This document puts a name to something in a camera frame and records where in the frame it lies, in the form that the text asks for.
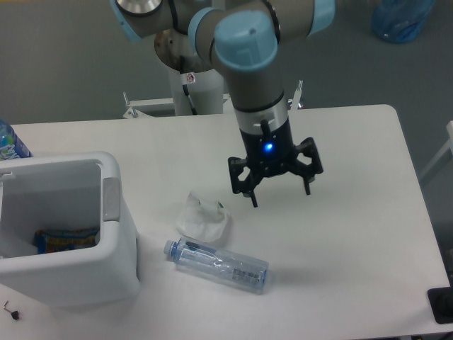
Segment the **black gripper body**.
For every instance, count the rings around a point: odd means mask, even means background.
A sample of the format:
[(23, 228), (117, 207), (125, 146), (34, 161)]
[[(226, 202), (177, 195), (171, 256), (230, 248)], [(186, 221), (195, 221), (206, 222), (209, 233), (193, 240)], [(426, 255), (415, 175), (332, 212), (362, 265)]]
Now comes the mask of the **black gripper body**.
[(296, 159), (289, 119), (269, 135), (252, 135), (241, 132), (246, 150), (247, 167), (254, 176), (282, 174), (281, 164), (291, 164)]

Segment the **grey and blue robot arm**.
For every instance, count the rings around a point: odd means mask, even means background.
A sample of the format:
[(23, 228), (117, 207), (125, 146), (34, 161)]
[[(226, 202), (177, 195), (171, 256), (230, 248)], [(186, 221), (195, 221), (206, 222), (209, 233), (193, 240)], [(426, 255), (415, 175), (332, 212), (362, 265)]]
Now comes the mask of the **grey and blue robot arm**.
[(323, 167), (315, 141), (292, 140), (287, 99), (276, 61), (281, 43), (332, 23), (334, 1), (249, 1), (229, 10), (209, 1), (112, 1), (132, 39), (173, 29), (225, 80), (246, 150), (228, 160), (234, 193), (253, 198), (265, 178), (292, 173), (309, 186)]

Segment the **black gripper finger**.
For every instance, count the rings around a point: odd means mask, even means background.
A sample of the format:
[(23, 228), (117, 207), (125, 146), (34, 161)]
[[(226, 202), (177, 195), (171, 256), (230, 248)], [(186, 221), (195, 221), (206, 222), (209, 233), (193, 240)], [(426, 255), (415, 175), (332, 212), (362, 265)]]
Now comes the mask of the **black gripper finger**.
[[(298, 160), (300, 154), (309, 158), (311, 162), (305, 164)], [(293, 146), (292, 151), (289, 154), (288, 171), (303, 178), (304, 190), (309, 196), (311, 194), (310, 183), (315, 180), (315, 175), (323, 173), (321, 158), (312, 137), (308, 137), (300, 144)]]
[(228, 167), (232, 192), (241, 193), (244, 197), (250, 198), (253, 207), (257, 208), (258, 202), (254, 190), (264, 178), (259, 164), (249, 161), (248, 157), (244, 159), (229, 157)]

